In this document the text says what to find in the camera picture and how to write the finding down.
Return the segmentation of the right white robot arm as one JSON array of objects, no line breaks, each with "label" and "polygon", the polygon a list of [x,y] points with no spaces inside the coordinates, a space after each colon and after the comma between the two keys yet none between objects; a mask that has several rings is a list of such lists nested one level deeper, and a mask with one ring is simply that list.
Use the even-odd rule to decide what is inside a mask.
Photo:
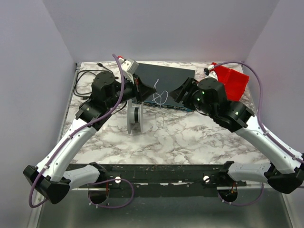
[{"label": "right white robot arm", "polygon": [[170,92],[177,103],[209,116],[216,124],[242,137],[268,159],[265,164],[226,162],[223,173],[233,181],[255,181],[269,184],[278,192],[289,194],[304,182],[304,155],[287,154],[277,137],[272,140],[263,132],[254,112],[240,101],[228,100],[224,84],[214,78],[197,81],[188,78]]}]

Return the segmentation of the white cable spool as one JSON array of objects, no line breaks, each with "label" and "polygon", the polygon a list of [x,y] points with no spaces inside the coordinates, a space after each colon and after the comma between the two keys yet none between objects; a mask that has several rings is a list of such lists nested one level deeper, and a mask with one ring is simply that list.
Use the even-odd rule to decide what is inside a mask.
[{"label": "white cable spool", "polygon": [[131,134],[133,128],[143,132],[143,103],[138,107],[133,106],[133,101],[127,101],[127,131]]}]

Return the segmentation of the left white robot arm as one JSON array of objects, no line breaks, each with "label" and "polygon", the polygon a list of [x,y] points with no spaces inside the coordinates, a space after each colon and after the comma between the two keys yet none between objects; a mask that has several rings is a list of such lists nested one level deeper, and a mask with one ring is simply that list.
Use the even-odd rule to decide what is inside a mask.
[{"label": "left white robot arm", "polygon": [[55,148],[37,165],[28,165],[23,171],[31,190],[38,191],[52,204],[59,203],[74,188],[105,180],[106,170],[95,162],[72,171],[67,168],[120,103],[130,99],[143,102],[156,92],[138,76],[133,82],[124,78],[118,82],[110,72],[97,74],[91,88],[88,101],[80,105],[71,126]]}]

